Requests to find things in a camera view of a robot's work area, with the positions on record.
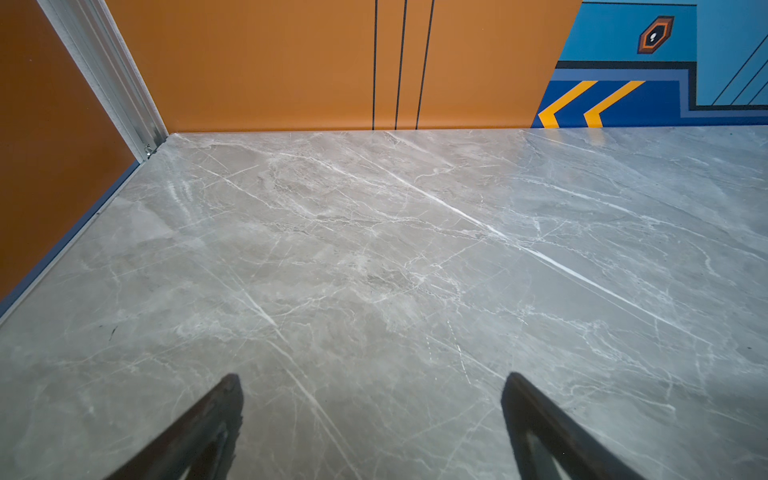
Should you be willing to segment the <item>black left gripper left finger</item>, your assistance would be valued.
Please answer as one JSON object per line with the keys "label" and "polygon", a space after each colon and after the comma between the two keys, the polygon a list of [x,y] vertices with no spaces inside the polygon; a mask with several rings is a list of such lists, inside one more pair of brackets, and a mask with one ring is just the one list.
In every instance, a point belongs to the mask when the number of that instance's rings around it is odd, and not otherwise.
{"label": "black left gripper left finger", "polygon": [[225,479],[242,426],[240,378],[225,375],[111,479]]}

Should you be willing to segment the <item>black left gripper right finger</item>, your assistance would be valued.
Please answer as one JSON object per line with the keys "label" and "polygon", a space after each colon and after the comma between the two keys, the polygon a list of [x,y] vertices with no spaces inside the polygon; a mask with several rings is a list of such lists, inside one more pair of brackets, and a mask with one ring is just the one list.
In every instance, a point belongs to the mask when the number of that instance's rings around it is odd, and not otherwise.
{"label": "black left gripper right finger", "polygon": [[639,479],[519,372],[501,397],[506,429],[522,479]]}

